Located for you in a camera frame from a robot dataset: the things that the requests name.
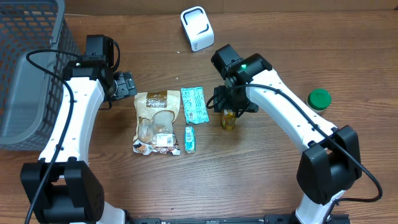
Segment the green lid labelled jar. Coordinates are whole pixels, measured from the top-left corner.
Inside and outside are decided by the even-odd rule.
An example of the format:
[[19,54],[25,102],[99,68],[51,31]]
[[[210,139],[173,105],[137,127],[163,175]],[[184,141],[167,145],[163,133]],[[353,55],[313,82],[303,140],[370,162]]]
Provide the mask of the green lid labelled jar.
[[316,113],[326,110],[332,102],[330,93],[322,88],[313,90],[308,96],[306,103]]

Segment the teal wet wipes pack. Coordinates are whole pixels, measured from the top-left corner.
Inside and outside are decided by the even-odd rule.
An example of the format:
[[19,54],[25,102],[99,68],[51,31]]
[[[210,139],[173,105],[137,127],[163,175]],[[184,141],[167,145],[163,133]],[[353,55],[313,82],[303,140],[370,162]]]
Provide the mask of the teal wet wipes pack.
[[208,123],[203,87],[181,88],[183,109],[187,124]]

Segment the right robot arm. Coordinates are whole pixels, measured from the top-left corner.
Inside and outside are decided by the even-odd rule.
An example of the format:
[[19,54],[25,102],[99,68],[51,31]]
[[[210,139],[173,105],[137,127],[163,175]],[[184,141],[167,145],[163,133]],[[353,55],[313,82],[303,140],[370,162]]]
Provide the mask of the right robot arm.
[[349,126],[337,128],[310,109],[259,54],[243,59],[225,45],[211,62],[224,80],[212,98],[214,111],[223,114],[222,123],[263,109],[300,153],[297,182],[302,201],[292,215],[266,215],[266,223],[349,223],[347,215],[332,215],[331,209],[361,177],[357,133]]

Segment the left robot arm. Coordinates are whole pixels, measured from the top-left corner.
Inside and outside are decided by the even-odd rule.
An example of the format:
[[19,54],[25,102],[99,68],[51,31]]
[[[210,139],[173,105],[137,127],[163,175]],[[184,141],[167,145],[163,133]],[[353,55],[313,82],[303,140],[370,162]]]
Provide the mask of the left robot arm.
[[83,55],[72,54],[61,75],[63,98],[55,126],[37,162],[22,166],[20,179],[30,207],[25,222],[129,223],[127,210],[104,199],[88,165],[88,150],[102,103],[137,95],[131,72],[118,71],[121,51],[105,35],[88,35]]

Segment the yellow liquid bottle silver cap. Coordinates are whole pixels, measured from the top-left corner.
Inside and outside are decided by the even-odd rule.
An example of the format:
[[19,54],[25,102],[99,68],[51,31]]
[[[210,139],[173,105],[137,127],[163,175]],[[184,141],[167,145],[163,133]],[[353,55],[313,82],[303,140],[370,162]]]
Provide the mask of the yellow liquid bottle silver cap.
[[236,113],[233,110],[223,110],[221,125],[225,130],[232,130],[235,127]]

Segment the teal tissue pack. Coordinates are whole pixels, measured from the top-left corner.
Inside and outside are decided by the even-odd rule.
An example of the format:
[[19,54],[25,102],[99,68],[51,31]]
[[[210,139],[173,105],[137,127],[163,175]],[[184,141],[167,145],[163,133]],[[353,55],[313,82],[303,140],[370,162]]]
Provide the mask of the teal tissue pack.
[[196,152],[195,131],[192,126],[185,128],[185,151],[189,154]]

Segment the brown snack bag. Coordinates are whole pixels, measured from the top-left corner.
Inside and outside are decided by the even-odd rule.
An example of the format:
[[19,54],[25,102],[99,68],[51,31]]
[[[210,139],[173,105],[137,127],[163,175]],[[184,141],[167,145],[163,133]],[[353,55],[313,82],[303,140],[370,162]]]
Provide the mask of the brown snack bag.
[[135,153],[180,155],[174,132],[180,104],[180,92],[176,90],[142,92],[135,96],[137,128],[132,144]]

